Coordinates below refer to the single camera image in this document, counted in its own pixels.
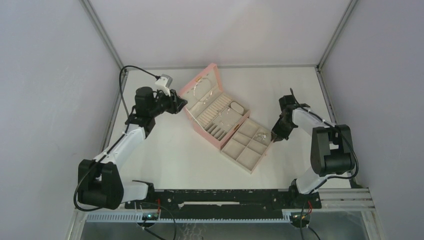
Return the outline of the pink jewelry box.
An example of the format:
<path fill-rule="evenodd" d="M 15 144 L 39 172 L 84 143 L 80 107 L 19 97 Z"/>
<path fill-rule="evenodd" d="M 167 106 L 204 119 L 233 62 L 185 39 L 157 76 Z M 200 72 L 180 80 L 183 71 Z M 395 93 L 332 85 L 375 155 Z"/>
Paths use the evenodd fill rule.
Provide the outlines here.
<path fill-rule="evenodd" d="M 223 89 L 215 63 L 190 80 L 178 94 L 194 130 L 221 150 L 251 111 Z"/>

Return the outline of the beige six-compartment tray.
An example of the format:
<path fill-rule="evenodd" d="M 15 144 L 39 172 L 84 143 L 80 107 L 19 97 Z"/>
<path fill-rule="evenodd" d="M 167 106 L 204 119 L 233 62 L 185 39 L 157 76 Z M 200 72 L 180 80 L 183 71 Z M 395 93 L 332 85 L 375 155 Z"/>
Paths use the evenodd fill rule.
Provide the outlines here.
<path fill-rule="evenodd" d="M 271 144 L 271 130 L 247 118 L 220 153 L 248 174 L 252 174 Z"/>

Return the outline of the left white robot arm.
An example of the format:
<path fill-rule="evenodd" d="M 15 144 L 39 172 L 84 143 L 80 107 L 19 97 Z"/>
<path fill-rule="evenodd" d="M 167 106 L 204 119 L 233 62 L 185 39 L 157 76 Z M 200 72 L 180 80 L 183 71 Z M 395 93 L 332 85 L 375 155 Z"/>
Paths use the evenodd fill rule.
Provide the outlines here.
<path fill-rule="evenodd" d="M 92 159 L 83 159 L 78 165 L 78 183 L 73 194 L 76 209 L 87 212 L 81 205 L 91 206 L 90 211 L 117 209 L 122 203 L 137 201 L 149 209 L 157 196 L 149 190 L 150 183 L 141 180 L 123 180 L 120 169 L 132 152 L 155 127 L 155 118 L 163 113 L 178 114 L 187 100 L 174 89 L 156 90 L 140 87 L 135 92 L 121 136 L 115 143 Z"/>

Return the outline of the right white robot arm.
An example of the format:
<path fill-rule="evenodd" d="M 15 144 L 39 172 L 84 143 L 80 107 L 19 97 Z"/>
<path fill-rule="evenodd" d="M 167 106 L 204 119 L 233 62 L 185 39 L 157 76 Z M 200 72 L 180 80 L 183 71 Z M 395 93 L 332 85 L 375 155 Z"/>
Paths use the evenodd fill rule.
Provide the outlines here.
<path fill-rule="evenodd" d="M 279 100 L 281 113 L 271 130 L 272 142 L 288 140 L 294 129 L 302 129 L 311 137 L 310 168 L 292 181 L 289 203 L 302 208 L 309 195 L 330 179 L 345 180 L 359 173 L 359 161 L 352 144 L 351 129 L 345 124 L 335 124 L 313 112 L 306 103 L 299 103 L 294 94 Z"/>

